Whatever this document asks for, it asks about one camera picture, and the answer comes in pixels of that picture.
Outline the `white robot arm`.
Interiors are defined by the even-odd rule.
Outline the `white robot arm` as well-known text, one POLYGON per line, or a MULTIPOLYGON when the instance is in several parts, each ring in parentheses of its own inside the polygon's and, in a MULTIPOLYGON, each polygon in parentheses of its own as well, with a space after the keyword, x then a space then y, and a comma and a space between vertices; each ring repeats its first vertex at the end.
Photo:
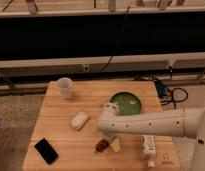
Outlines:
POLYGON ((185 108, 138 115, 120 116, 112 103, 104 105, 97 129, 107 141, 118 133, 196 140, 190 171, 205 171, 205 108, 185 108))

